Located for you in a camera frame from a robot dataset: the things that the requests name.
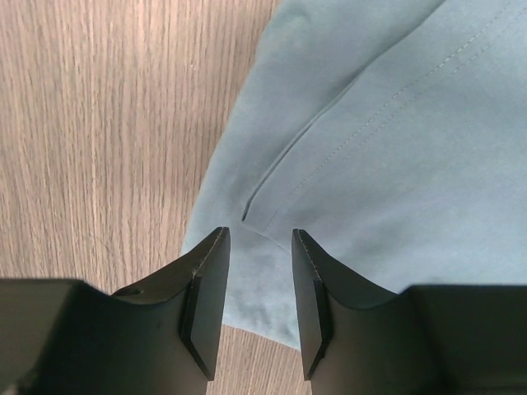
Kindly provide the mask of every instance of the light wood surface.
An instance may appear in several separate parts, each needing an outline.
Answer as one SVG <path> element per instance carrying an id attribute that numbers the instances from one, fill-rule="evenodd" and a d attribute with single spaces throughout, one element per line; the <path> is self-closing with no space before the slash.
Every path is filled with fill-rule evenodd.
<path id="1" fill-rule="evenodd" d="M 0 276 L 111 292 L 176 258 L 277 0 L 0 0 Z M 309 393 L 224 327 L 213 394 Z"/>

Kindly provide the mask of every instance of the wood grain surface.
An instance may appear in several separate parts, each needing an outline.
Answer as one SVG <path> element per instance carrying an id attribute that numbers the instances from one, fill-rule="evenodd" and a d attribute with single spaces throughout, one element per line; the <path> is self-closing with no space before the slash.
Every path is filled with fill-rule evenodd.
<path id="1" fill-rule="evenodd" d="M 111 292 L 177 258 L 277 0 L 0 0 L 0 276 Z M 224 327 L 213 394 L 307 394 Z"/>

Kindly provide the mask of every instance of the gray-blue fabric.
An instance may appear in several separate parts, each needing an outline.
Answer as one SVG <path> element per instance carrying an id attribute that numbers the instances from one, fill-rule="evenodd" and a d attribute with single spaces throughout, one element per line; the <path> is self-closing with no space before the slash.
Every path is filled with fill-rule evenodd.
<path id="1" fill-rule="evenodd" d="M 387 289 L 527 282 L 527 0 L 285 0 L 184 251 L 231 228 L 224 323 L 299 347 L 291 232 Z"/>

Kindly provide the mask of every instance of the stitching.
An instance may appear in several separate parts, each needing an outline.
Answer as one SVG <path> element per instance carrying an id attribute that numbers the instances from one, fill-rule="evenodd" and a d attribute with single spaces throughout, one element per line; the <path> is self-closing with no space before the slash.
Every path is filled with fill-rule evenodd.
<path id="1" fill-rule="evenodd" d="M 512 2 L 509 2 L 498 14 L 497 16 L 495 16 L 494 18 L 492 18 L 492 21 L 487 23 L 485 25 L 485 27 L 478 33 L 476 34 L 474 37 L 476 37 L 477 35 L 481 35 L 482 32 L 491 24 L 493 23 L 496 18 L 501 15 L 508 7 L 509 5 L 511 4 Z M 505 33 L 519 18 L 520 16 L 522 16 L 525 12 L 527 12 L 527 7 L 523 8 L 520 13 L 511 21 L 507 24 L 507 26 L 494 38 L 495 40 L 498 39 L 499 37 L 501 37 L 501 35 L 503 35 L 503 33 Z M 473 37 L 473 39 L 470 39 L 467 44 L 464 44 L 463 47 L 460 47 L 460 49 L 456 50 L 452 55 L 450 55 L 447 59 L 450 60 L 451 58 L 453 58 L 457 53 L 461 52 L 461 50 L 463 50 L 464 48 L 466 48 L 471 42 L 473 42 L 475 40 L 475 38 Z M 411 104 L 412 102 L 414 102 L 417 98 L 421 97 L 422 94 L 424 94 L 425 92 L 429 91 L 432 87 L 434 86 L 437 86 L 439 83 L 443 82 L 446 78 L 448 77 L 451 77 L 453 76 L 454 74 L 457 73 L 457 71 L 459 71 L 461 68 L 465 67 L 467 64 L 469 64 L 470 62 L 472 62 L 475 58 L 477 58 L 479 55 L 481 55 L 482 53 L 484 53 L 485 51 L 487 51 L 489 48 L 491 47 L 490 44 L 486 45 L 485 47 L 483 47 L 482 49 L 480 49 L 472 58 L 468 59 L 467 61 L 465 61 L 463 64 L 461 64 L 460 66 L 458 66 L 454 71 L 452 71 L 448 76 L 442 78 L 441 80 L 439 80 L 436 84 L 433 84 L 431 86 L 429 86 L 428 88 L 426 88 L 425 90 L 421 91 L 420 93 L 416 94 L 412 99 L 408 100 L 406 103 L 404 103 L 401 107 L 399 107 L 396 111 L 394 111 L 374 132 L 372 132 L 366 139 L 364 139 L 361 144 L 359 144 L 357 146 L 358 147 L 361 147 L 363 146 L 364 144 L 366 144 L 369 140 L 371 140 L 372 137 L 374 137 L 377 132 L 379 132 L 384 126 L 386 126 L 386 124 L 388 124 L 394 117 L 396 114 L 398 114 L 402 109 L 406 108 L 409 104 Z M 426 76 L 429 76 L 431 75 L 434 71 L 438 70 L 440 67 L 442 67 L 446 62 L 448 62 L 448 60 L 445 60 L 443 63 L 441 63 L 439 66 L 435 67 L 431 72 L 429 72 Z M 392 100 L 394 99 L 397 95 L 399 95 L 402 91 L 404 91 L 405 89 L 407 89 L 409 86 L 411 86 L 412 84 L 414 84 L 415 82 L 417 81 L 420 81 L 421 79 L 424 79 L 426 76 L 424 77 L 420 77 L 418 78 L 416 81 L 408 84 L 407 86 L 405 86 L 404 88 L 402 88 L 399 92 L 397 92 L 394 96 L 392 96 L 392 98 L 387 101 L 382 107 L 381 109 L 379 109 L 377 111 L 377 113 L 375 113 L 374 117 L 379 114 L 382 109 Z M 341 144 L 335 151 L 332 152 L 332 154 L 330 156 L 328 156 L 325 161 L 322 163 L 322 165 L 320 165 L 309 177 L 307 177 L 304 181 L 302 181 L 302 183 L 300 183 L 298 186 L 296 186 L 295 189 L 293 189 L 293 191 L 286 197 L 285 199 L 285 202 L 289 201 L 289 199 L 291 198 L 291 196 L 293 194 L 295 194 L 296 191 L 298 191 L 299 189 L 301 189 L 301 187 L 308 181 L 310 180 L 311 178 L 313 178 L 316 173 L 318 171 L 320 171 L 330 160 L 333 156 L 336 155 L 336 153 L 338 151 L 340 151 L 340 149 L 342 149 L 346 144 L 348 144 L 362 129 L 364 129 L 368 124 L 370 124 L 372 122 L 372 120 L 374 119 L 374 117 L 372 119 L 370 119 L 363 127 L 361 127 L 359 130 L 357 130 L 355 133 L 353 133 L 343 144 Z M 350 152 L 349 154 L 346 155 L 346 159 L 352 154 L 352 152 Z M 267 228 L 273 223 L 273 220 L 274 218 L 277 216 L 277 214 L 280 212 L 280 210 L 276 210 L 273 214 L 273 216 L 271 217 L 271 219 L 269 220 L 268 224 L 263 228 L 263 232 L 267 230 Z"/>
<path id="2" fill-rule="evenodd" d="M 254 197 L 258 193 L 258 191 L 262 188 L 262 186 L 265 184 L 265 182 L 268 180 L 270 175 L 274 172 L 274 170 L 280 165 L 283 158 L 287 156 L 289 151 L 295 146 L 295 144 L 305 136 L 306 133 L 309 132 L 311 127 L 317 122 L 324 114 L 326 114 L 328 111 L 330 111 L 347 93 L 348 91 L 353 87 L 355 84 L 355 81 L 359 78 L 359 76 L 364 71 L 359 72 L 359 74 L 352 79 L 352 81 L 347 84 L 347 86 L 342 89 L 331 101 L 322 108 L 313 118 L 311 118 L 304 126 L 302 126 L 299 130 L 299 132 L 293 137 L 293 139 L 287 144 L 286 148 L 280 153 L 278 158 L 271 164 L 271 167 L 265 172 L 263 178 L 258 182 L 256 187 L 253 189 L 253 192 L 250 194 L 249 199 L 247 200 L 247 203 L 244 207 L 244 212 L 242 214 L 241 220 L 244 221 L 245 217 L 247 216 L 247 213 L 249 211 L 250 205 L 252 201 L 254 200 Z"/>
<path id="3" fill-rule="evenodd" d="M 356 132 L 354 132 L 345 142 L 343 142 L 340 146 L 338 146 L 323 162 L 322 165 L 320 165 L 309 177 L 307 177 L 304 181 L 302 181 L 300 184 L 298 184 L 295 189 L 293 189 L 293 192 L 291 194 L 294 194 L 298 189 L 300 189 L 307 181 L 309 181 L 316 173 L 318 173 L 331 159 L 342 149 L 344 146 L 346 146 L 356 135 L 358 135 L 362 130 L 364 130 L 370 123 L 372 123 L 374 120 L 377 119 L 377 117 L 382 113 L 385 108 L 395 100 L 401 93 L 406 91 L 410 86 L 415 85 L 416 83 L 430 77 L 432 74 L 434 74 L 437 70 L 445 66 L 454 56 L 461 53 L 464 49 L 466 49 L 469 45 L 471 45 L 487 28 L 492 25 L 500 16 L 505 12 L 505 10 L 512 4 L 512 0 L 509 1 L 474 37 L 472 37 L 469 41 L 467 41 L 464 45 L 459 47 L 455 52 L 453 52 L 450 56 L 448 56 L 443 62 L 438 64 L 434 69 L 429 71 L 427 74 L 425 74 L 422 77 L 419 77 L 417 80 L 410 82 L 403 88 L 401 88 L 400 91 L 398 91 L 395 95 L 393 95 L 391 98 L 389 98 L 386 103 L 384 103 L 376 112 L 375 114 L 363 125 L 361 126 Z"/>

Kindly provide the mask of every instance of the light blue cloth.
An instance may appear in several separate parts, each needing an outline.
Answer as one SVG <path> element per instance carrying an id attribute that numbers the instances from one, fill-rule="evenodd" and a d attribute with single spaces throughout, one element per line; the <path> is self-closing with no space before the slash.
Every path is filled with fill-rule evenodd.
<path id="1" fill-rule="evenodd" d="M 224 323 L 299 347 L 291 231 L 375 283 L 527 282 L 527 0 L 286 0 L 184 250 L 231 228 Z"/>

